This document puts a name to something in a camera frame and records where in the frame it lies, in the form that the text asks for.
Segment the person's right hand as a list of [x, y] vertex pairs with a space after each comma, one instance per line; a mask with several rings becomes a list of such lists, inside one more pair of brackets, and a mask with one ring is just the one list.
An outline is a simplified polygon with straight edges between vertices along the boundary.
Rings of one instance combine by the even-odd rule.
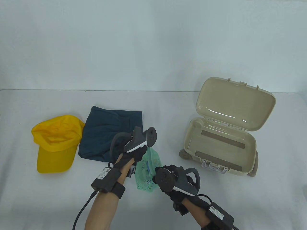
[[187, 208], [182, 204], [186, 198], [192, 204], [208, 210], [209, 204], [199, 198], [200, 177], [195, 168], [184, 169], [175, 165], [156, 167], [156, 175], [153, 182], [173, 201], [173, 208], [181, 215], [188, 213]]

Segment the person's left hand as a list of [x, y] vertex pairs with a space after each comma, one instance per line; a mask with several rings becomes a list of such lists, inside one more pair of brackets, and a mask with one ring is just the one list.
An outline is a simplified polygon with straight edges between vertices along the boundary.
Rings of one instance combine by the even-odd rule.
[[143, 147], [140, 147], [132, 152], [124, 152], [121, 155], [121, 158], [118, 160], [118, 162], [114, 164], [113, 167], [119, 169], [122, 173], [128, 172], [134, 163], [137, 163], [142, 160], [142, 157], [146, 153], [146, 151], [147, 146], [144, 145]]

